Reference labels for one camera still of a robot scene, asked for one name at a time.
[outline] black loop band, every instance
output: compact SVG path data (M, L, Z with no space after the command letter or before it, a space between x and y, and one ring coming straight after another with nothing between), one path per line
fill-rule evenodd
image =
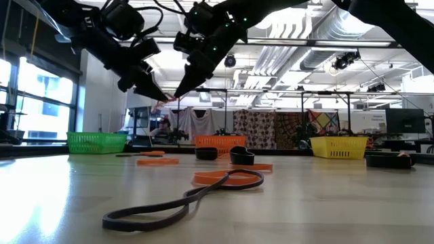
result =
M242 186L223 186L223 184L229 179L229 176L236 173L245 173L258 176L259 180L257 182L245 184ZM102 217L102 227L107 230L117 230L123 232L151 231L165 228L167 226L177 223L183 217L185 217L189 213L189 204L200 200L212 190L245 190L260 186L263 182L264 176L261 173L245 169L235 169L227 172L224 177L222 177L219 181L210 186L195 188L185 192L183 194L183 198L179 200L112 211ZM184 207L180 211L177 211L176 213L165 219L157 220L154 222L133 222L127 220L118 220L119 218L124 218L134 214L149 214L182 206Z

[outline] yellow basket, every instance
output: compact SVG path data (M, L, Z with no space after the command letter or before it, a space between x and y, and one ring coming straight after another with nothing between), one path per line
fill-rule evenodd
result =
M368 137L311 138L313 154L327 159L363 159Z

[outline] green plastic basket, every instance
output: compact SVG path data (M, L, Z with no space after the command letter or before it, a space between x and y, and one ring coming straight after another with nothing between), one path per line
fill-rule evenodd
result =
M104 154L121 153L127 135L110 133L68 132L68 147L70 153Z

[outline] patterned curtain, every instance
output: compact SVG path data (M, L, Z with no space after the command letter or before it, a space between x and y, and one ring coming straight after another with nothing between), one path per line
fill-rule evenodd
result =
M322 136L328 132L337 134L339 132L339 116L338 113L322 113L313 112L309 113L309 122L317 128L317 133Z
M296 147L292 138L296 135L296 126L301 124L302 113L276 113L275 134L277 149Z
M275 113L238 110L233 114L233 132L246 136L250 149L275 148Z

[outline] black robotic arm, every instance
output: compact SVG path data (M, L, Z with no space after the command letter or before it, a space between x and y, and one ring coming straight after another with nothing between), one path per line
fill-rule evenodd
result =
M75 52L87 49L105 68L119 75L120 90L125 92L135 86L137 94L167 100L154 81L152 68L145 62L160 52L154 40L146 38L157 26L142 31L144 20L137 9L128 5L128 0L113 0L103 9L74 0L29 1L47 16L61 35L71 40ZM206 2L195 3L186 14L187 33L178 33L174 43L174 49L188 54L190 62L185 66L185 76L175 97L210 79L232 46L239 39L247 42L247 29L272 12L307 1L226 0L214 7ZM361 21L383 28L434 73L433 25L410 9L404 0L332 1ZM202 38L192 37L191 33L199 33ZM117 41L132 37L131 47L122 47Z
M433 25L404 0L332 0L361 21L383 28L403 48L434 73ZM226 0L214 7L195 4L187 26L203 35L196 41L178 33L174 48L189 54L189 65L176 90L180 97L212 77L212 72L238 39L247 41L247 29L268 14L307 0Z

